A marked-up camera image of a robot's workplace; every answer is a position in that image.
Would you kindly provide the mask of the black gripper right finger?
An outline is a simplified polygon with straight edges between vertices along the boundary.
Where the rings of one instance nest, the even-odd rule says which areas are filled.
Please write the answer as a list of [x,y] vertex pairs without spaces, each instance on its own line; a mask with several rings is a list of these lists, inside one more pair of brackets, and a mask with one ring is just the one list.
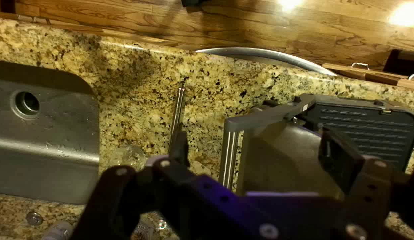
[[345,194],[339,230],[346,239],[381,240],[390,210],[391,168],[366,160],[338,131],[323,128],[318,160]]

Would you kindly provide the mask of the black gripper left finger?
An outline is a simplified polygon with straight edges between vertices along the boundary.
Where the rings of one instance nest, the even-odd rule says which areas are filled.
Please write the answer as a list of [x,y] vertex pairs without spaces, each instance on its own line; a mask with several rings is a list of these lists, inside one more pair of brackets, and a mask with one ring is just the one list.
[[130,240],[140,215],[151,210],[151,170],[106,170],[70,240]]

